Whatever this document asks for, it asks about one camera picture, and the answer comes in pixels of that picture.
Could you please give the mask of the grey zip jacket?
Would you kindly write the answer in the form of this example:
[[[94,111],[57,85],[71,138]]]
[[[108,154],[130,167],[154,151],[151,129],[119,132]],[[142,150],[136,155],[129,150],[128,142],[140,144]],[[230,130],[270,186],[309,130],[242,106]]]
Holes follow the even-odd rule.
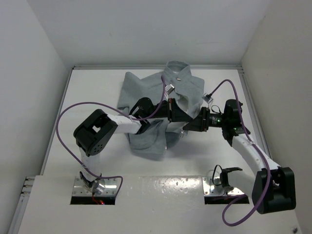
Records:
[[[162,72],[145,78],[126,72],[117,108],[143,119],[138,133],[126,134],[132,153],[161,157],[175,146],[183,125],[200,112],[204,84],[181,61],[169,61]]]

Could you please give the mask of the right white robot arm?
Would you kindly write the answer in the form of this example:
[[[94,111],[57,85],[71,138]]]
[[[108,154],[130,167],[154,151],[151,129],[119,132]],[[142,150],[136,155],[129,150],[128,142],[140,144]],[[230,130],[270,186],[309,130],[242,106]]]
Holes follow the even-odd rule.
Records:
[[[223,168],[219,179],[211,178],[223,188],[236,187],[249,196],[260,214],[293,210],[296,207],[294,172],[274,162],[252,140],[250,131],[241,122],[242,103],[229,99],[223,113],[201,108],[198,116],[187,123],[186,131],[205,132],[221,128],[228,144],[246,161],[253,172],[249,176],[239,167]]]

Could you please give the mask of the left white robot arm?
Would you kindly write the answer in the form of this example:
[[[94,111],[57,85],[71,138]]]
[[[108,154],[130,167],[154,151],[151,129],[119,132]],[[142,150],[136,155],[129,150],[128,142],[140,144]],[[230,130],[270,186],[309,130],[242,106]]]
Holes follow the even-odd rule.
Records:
[[[143,97],[130,110],[129,117],[109,115],[97,109],[75,129],[74,138],[83,164],[80,178],[86,187],[92,189],[101,176],[98,168],[100,152],[112,135],[143,134],[151,126],[150,119],[153,118],[166,118],[169,122],[181,123],[193,120],[178,106],[174,98],[153,105],[148,97]]]

